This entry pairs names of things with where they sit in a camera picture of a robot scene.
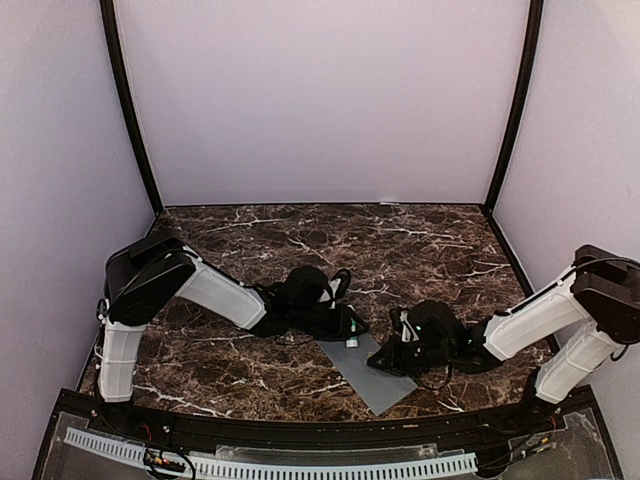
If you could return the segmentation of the grey envelope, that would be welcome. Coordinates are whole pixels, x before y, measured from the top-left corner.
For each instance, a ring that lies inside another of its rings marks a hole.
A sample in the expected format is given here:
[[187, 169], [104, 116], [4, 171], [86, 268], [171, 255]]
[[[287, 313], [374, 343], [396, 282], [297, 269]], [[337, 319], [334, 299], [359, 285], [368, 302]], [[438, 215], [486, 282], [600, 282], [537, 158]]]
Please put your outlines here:
[[348, 347], [347, 341], [317, 341], [316, 344], [369, 410], [379, 416], [414, 392], [418, 385], [410, 378], [367, 365], [369, 356], [380, 348], [370, 334], [360, 335], [357, 342], [357, 347]]

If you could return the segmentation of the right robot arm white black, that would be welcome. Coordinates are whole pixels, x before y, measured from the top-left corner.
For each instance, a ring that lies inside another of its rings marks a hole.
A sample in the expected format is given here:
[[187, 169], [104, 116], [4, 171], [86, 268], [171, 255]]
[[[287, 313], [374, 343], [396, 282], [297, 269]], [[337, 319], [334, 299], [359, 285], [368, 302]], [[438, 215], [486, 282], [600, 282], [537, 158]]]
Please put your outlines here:
[[573, 263], [545, 288], [470, 327], [439, 301], [395, 308], [390, 317], [394, 333], [367, 363], [400, 376], [441, 366], [484, 373], [578, 324], [559, 352], [531, 375], [528, 397], [511, 410], [511, 426], [530, 434], [547, 420], [549, 405], [563, 401], [605, 360], [621, 359], [638, 343], [639, 264], [583, 245]]

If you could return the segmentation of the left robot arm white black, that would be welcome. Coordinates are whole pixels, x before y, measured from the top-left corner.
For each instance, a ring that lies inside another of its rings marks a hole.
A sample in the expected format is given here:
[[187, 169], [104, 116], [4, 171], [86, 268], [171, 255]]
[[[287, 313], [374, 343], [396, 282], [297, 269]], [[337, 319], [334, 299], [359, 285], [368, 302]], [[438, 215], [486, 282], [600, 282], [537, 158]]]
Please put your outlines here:
[[101, 417], [120, 436], [141, 427], [127, 402], [142, 335], [173, 299], [199, 305], [259, 338], [289, 330], [314, 340], [348, 341], [368, 324], [344, 303], [351, 273], [328, 277], [312, 266], [294, 268], [282, 281], [247, 285], [205, 260], [174, 234], [153, 234], [114, 253], [106, 262], [103, 296], [96, 307], [102, 327], [97, 392]]

